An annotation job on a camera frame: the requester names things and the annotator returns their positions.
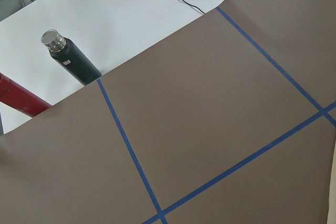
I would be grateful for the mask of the black steel-capped water bottle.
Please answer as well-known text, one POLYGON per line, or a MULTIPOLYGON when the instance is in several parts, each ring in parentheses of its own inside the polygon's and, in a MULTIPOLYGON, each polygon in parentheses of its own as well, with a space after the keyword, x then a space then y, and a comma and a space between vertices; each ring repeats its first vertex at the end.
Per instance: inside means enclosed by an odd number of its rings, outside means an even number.
POLYGON ((50 56, 82 85, 97 80, 101 72, 69 38, 51 29, 41 37, 41 43, 48 49, 50 56))

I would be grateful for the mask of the red water bottle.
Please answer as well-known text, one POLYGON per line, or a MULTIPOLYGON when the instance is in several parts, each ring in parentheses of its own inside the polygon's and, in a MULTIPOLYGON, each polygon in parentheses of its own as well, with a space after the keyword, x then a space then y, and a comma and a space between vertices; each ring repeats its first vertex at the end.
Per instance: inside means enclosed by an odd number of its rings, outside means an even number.
POLYGON ((1 102, 31 118, 51 107, 51 104, 2 73, 1 102))

